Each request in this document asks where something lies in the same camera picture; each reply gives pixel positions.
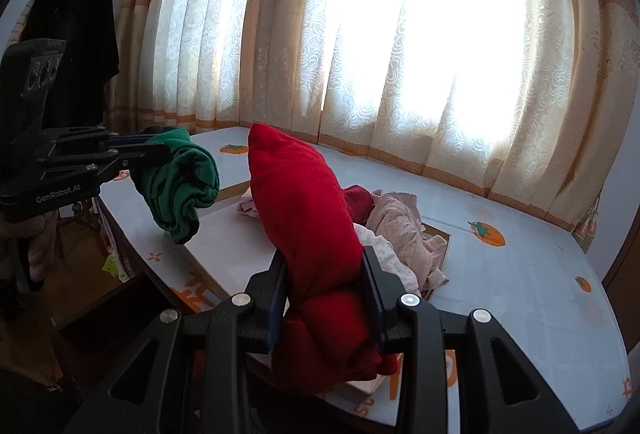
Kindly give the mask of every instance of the metal screw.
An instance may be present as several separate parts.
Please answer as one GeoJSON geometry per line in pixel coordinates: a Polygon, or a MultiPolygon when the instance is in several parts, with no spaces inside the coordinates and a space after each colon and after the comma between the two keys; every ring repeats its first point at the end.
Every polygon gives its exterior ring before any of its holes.
{"type": "Polygon", "coordinates": [[[170,324],[171,322],[175,322],[178,319],[178,311],[175,309],[165,309],[162,313],[160,313],[160,321],[165,324],[170,324]]]}
{"type": "Polygon", "coordinates": [[[251,302],[251,297],[246,293],[236,293],[231,297],[231,302],[234,306],[246,306],[251,302]]]}
{"type": "Polygon", "coordinates": [[[476,311],[474,311],[474,318],[478,322],[486,324],[489,320],[491,320],[491,313],[486,309],[476,309],[476,311]]]}
{"type": "Polygon", "coordinates": [[[417,306],[420,303],[420,297],[413,295],[412,293],[405,293],[400,297],[400,302],[410,308],[417,306]]]}

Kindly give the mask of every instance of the green garment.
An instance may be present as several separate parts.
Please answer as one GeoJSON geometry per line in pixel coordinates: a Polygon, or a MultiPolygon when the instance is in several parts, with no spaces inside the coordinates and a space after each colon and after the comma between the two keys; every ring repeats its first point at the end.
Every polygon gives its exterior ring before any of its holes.
{"type": "Polygon", "coordinates": [[[210,207],[218,197],[216,162],[191,142],[183,128],[157,134],[147,143],[164,143],[174,158],[161,167],[132,170],[131,179],[158,226],[169,232],[175,244],[184,244],[200,227],[196,208],[210,207]]]}

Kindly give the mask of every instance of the white tablecloth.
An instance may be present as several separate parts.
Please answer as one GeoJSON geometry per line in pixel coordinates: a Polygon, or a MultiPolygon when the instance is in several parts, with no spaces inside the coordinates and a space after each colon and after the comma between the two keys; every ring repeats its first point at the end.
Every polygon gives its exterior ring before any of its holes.
{"type": "MultiPolygon", "coordinates": [[[[249,180],[246,154],[220,152],[226,144],[246,145],[247,135],[248,129],[235,127],[193,137],[212,152],[221,189],[249,180]]],[[[423,221],[451,234],[445,266],[450,283],[434,292],[433,305],[465,315],[475,308],[491,311],[581,429],[620,413],[630,397],[622,336],[604,289],[571,234],[433,179],[318,149],[341,186],[417,194],[423,221]],[[481,242],[469,224],[477,221],[499,230],[506,245],[481,242]]],[[[158,228],[130,179],[104,184],[100,197],[133,248],[184,302],[204,310],[219,300],[158,228]]],[[[449,391],[449,432],[454,434],[459,432],[457,384],[449,391]]],[[[323,398],[353,414],[394,424],[398,396],[387,379],[358,406],[335,392],[323,398]]]]}

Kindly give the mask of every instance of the dark red cloth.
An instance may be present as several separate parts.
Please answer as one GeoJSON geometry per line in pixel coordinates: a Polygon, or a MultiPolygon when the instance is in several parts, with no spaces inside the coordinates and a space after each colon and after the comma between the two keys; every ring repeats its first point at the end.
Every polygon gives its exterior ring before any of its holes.
{"type": "Polygon", "coordinates": [[[351,220],[364,226],[373,211],[373,195],[359,185],[351,185],[349,188],[343,189],[342,193],[344,194],[351,220]]]}
{"type": "Polygon", "coordinates": [[[358,288],[363,247],[321,154],[267,125],[249,133],[251,192],[287,260],[290,308],[271,358],[277,381],[316,393],[398,369],[370,338],[358,288]]]}

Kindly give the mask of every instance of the hanging black garment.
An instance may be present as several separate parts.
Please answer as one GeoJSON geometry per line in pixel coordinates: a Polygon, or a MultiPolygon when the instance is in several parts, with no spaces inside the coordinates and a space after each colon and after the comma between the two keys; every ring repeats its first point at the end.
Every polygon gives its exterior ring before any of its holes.
{"type": "Polygon", "coordinates": [[[43,128],[99,125],[104,86],[118,70],[112,0],[35,0],[21,40],[66,40],[43,128]]]}

